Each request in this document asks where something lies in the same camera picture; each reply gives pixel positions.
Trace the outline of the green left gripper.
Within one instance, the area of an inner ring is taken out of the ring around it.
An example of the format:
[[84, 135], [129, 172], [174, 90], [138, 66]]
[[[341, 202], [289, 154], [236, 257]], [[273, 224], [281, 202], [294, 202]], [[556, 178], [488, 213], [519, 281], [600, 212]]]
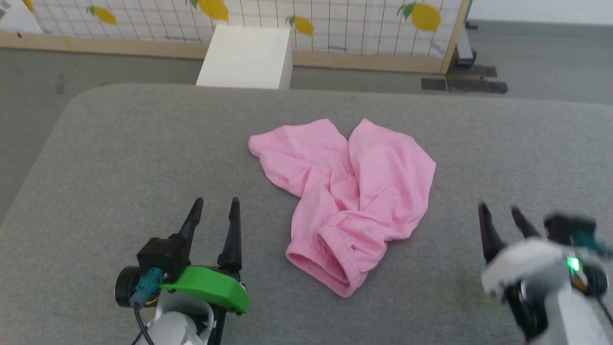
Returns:
[[[195, 199], [178, 232], [191, 245], [202, 216], [204, 200]], [[250, 310], [251, 296], [241, 281], [242, 231], [240, 203], [232, 199], [228, 231], [218, 268], [189, 266], [175, 283], [160, 291], [160, 342], [162, 345], [219, 345], [228, 314]]]

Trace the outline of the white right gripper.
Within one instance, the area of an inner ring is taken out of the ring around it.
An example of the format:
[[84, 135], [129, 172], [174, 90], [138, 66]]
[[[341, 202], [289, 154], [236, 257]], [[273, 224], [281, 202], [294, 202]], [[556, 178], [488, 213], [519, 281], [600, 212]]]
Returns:
[[545, 299], [570, 288], [571, 267], [578, 262], [573, 249], [543, 240], [517, 206], [511, 207], [511, 216], [525, 240], [508, 247], [499, 237], [486, 203], [479, 204], [478, 216], [487, 265], [481, 275], [486, 294], [502, 297], [506, 289], [519, 286], [524, 299]]

